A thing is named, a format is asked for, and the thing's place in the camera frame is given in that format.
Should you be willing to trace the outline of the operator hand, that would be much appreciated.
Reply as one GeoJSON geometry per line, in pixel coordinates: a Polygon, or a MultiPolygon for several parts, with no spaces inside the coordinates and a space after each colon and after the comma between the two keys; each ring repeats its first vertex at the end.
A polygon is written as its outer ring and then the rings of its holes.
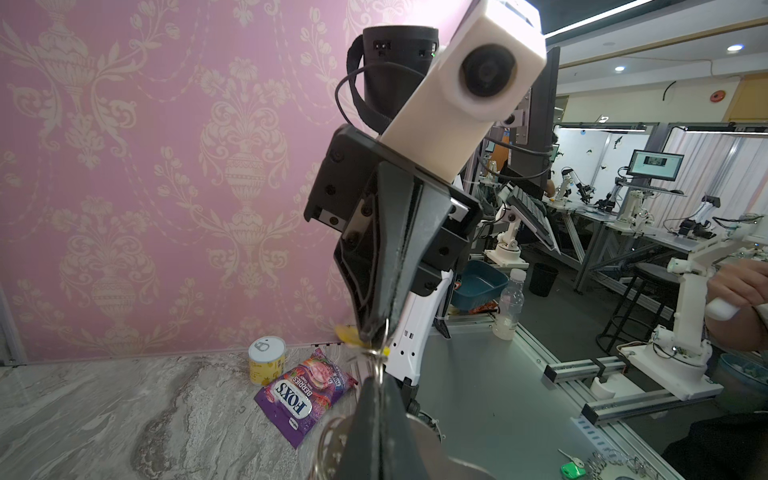
{"type": "Polygon", "coordinates": [[[707,302],[722,300],[739,308],[733,320],[759,319],[755,308],[767,303],[767,263],[741,259],[725,264],[707,287],[707,302]]]}

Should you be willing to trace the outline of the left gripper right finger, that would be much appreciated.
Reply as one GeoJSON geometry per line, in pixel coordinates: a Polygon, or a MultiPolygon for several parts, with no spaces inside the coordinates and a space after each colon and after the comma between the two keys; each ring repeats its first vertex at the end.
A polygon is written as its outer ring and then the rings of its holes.
{"type": "Polygon", "coordinates": [[[381,384],[381,478],[428,479],[396,382],[381,384]]]}

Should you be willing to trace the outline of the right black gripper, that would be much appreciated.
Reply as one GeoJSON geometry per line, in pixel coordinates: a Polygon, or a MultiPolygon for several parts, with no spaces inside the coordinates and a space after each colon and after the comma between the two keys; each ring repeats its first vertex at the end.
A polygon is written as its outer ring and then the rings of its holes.
{"type": "Polygon", "coordinates": [[[408,297],[431,295],[482,217],[450,182],[351,125],[337,129],[304,210],[339,232],[334,260],[364,342],[389,341],[408,297]]]}

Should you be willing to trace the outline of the yellow key tag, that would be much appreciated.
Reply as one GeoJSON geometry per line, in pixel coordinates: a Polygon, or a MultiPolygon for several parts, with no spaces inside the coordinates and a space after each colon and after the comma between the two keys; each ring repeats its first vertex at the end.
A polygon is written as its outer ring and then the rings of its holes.
{"type": "Polygon", "coordinates": [[[373,358],[387,359],[390,354],[388,347],[382,349],[374,349],[369,343],[366,343],[360,339],[359,332],[354,325],[336,325],[334,332],[338,340],[344,345],[351,347],[353,350],[363,355],[368,355],[373,358]]]}

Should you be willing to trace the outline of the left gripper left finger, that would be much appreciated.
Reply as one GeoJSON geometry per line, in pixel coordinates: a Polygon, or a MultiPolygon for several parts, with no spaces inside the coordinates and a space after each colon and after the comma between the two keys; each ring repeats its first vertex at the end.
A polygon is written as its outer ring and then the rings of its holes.
{"type": "Polygon", "coordinates": [[[382,479],[381,421],[383,384],[369,377],[362,384],[347,442],[334,479],[382,479]]]}

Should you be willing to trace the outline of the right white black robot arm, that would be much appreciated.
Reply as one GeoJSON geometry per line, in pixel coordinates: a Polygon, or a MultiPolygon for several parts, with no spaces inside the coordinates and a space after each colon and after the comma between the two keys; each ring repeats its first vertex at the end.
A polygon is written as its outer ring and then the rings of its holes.
{"type": "Polygon", "coordinates": [[[376,140],[421,83],[438,46],[427,26],[366,28],[347,53],[364,128],[330,141],[304,211],[340,234],[334,262],[366,343],[388,343],[387,373],[406,411],[420,415],[418,377],[426,338],[458,258],[481,219],[478,202],[376,140]]]}

